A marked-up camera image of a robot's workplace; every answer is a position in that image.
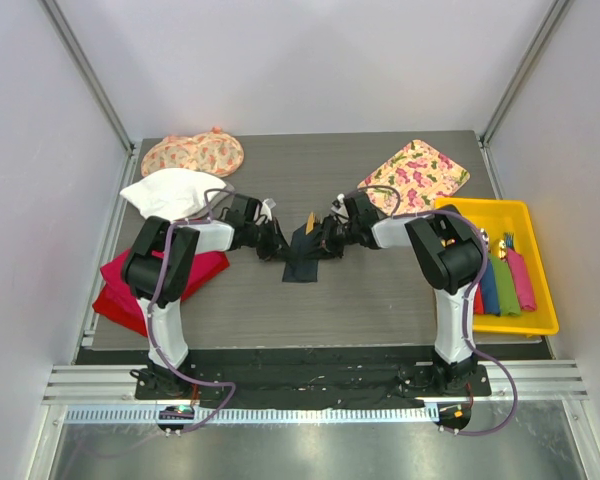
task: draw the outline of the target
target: yellow bin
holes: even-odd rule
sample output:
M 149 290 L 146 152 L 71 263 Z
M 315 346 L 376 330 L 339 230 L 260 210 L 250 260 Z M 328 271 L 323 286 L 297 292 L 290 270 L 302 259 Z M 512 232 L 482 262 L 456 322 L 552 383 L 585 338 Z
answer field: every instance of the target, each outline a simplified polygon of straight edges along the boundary
M 529 209 L 524 202 L 512 200 L 483 200 L 474 198 L 436 199 L 436 207 L 455 205 L 462 215 L 478 228 L 484 228 L 493 242 L 504 237 L 504 232 L 514 234 L 514 247 L 524 257 L 531 277 L 538 309 L 522 312 L 519 317 L 474 315 L 473 330 L 476 332 L 517 333 L 523 335 L 555 335 L 558 318 L 551 301 L 547 278 L 542 268 L 536 237 L 531 226 Z

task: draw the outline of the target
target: white wall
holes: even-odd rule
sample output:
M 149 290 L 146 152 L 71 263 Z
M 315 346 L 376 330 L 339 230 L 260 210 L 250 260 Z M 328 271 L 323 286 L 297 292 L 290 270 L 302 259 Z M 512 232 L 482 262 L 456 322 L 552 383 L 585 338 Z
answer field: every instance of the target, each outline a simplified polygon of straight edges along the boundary
M 0 2 L 0 480 L 71 360 L 124 153 L 37 2 Z
M 600 1 L 576 1 L 493 142 L 529 203 L 561 323 L 600 418 Z
M 551 0 L 61 0 L 136 139 L 482 131 Z

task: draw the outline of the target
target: metal grate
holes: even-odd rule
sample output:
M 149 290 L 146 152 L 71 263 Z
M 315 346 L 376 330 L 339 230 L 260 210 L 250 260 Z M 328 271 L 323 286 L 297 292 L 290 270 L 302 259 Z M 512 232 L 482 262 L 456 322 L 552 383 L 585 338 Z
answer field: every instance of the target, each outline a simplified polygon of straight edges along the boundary
M 76 405 L 69 407 L 65 424 L 154 423 L 167 405 Z M 212 410 L 196 408 L 199 421 Z M 209 424 L 329 424 L 329 423 L 400 423 L 438 420 L 438 405 L 392 410 L 221 410 Z M 162 424 L 186 424 L 186 421 L 161 420 Z

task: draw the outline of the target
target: gray floor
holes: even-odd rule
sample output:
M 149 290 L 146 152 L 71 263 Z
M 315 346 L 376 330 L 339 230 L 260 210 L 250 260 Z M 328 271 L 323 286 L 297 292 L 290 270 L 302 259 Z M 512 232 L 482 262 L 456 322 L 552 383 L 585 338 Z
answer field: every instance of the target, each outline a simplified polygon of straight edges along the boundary
M 400 132 L 240 137 L 244 165 L 227 180 L 240 193 L 273 198 L 288 240 L 310 211 L 326 213 L 401 147 L 421 139 L 471 174 L 457 196 L 494 198 L 474 132 Z M 158 139 L 145 140 L 140 158 Z M 139 169 L 135 180 L 140 179 Z M 143 223 L 126 208 L 116 254 Z M 255 252 L 228 253 L 231 266 L 182 306 L 191 348 L 427 345 L 436 335 L 433 293 L 410 249 L 347 247 L 320 262 L 318 283 L 282 283 L 282 263 Z M 534 342 L 538 337 L 481 334 L 479 343 Z M 94 349 L 146 349 L 146 338 L 100 317 Z
M 476 403 L 467 430 L 500 422 L 508 402 Z M 561 402 L 521 402 L 494 435 L 441 434 L 430 423 L 205 427 L 154 438 L 151 425 L 67 425 L 50 476 L 57 480 L 583 480 Z M 86 453 L 116 455 L 98 459 Z

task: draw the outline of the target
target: floral cloth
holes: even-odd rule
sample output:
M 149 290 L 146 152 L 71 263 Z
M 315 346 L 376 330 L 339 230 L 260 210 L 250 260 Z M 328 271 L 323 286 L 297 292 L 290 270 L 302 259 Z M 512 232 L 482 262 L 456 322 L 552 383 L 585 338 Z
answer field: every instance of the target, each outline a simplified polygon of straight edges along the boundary
M 188 168 L 226 177 L 244 161 L 240 142 L 221 128 L 194 137 L 170 135 L 147 152 L 140 165 L 143 177 L 162 168 Z
M 422 140 L 413 140 L 365 178 L 358 187 L 389 185 L 400 193 L 396 214 L 432 210 L 437 197 L 448 197 L 469 180 L 469 172 Z M 389 189 L 367 190 L 369 200 L 387 215 L 397 203 Z

